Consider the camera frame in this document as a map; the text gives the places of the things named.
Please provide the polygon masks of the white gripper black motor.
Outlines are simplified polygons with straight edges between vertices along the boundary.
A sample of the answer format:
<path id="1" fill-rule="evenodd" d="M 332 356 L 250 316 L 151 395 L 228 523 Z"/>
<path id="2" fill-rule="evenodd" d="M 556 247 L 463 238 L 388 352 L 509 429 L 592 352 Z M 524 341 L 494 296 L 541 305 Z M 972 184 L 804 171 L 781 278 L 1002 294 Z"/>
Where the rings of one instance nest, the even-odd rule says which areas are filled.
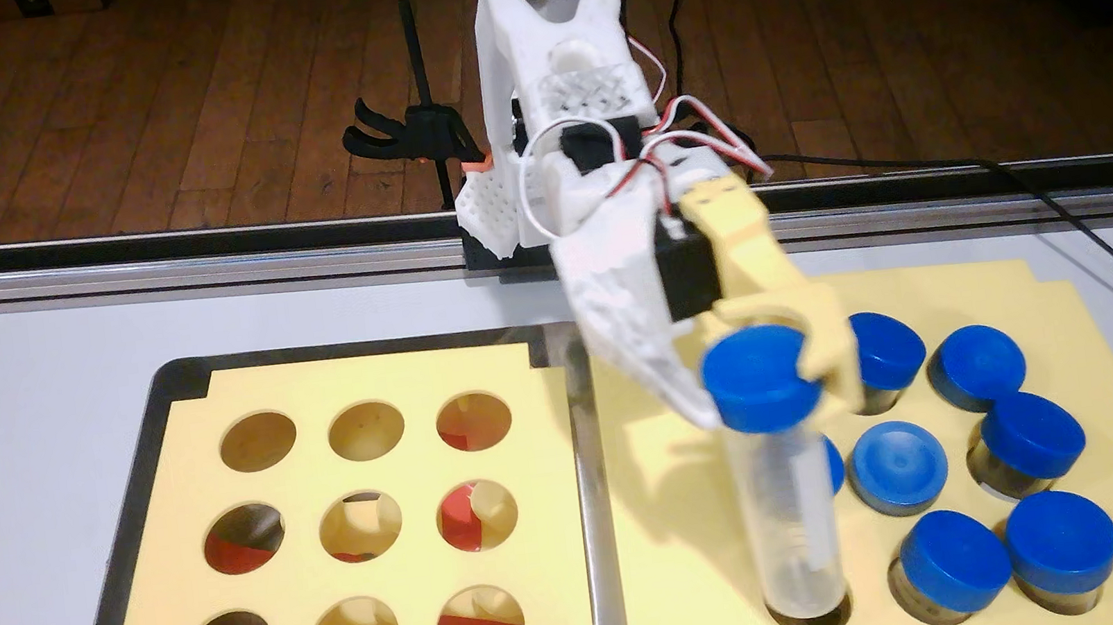
<path id="1" fill-rule="evenodd" d="M 743 179 L 691 185 L 679 199 L 682 216 L 659 214 L 662 195 L 650 175 L 638 177 L 552 244 L 588 349 L 710 431 L 720 414 L 676 353 L 669 326 L 699 315 L 705 338 L 717 339 L 750 323 L 780 323 L 802 333 L 796 366 L 804 379 L 824 383 L 820 417 L 863 413 L 856 335 L 843 299 L 797 268 Z"/>

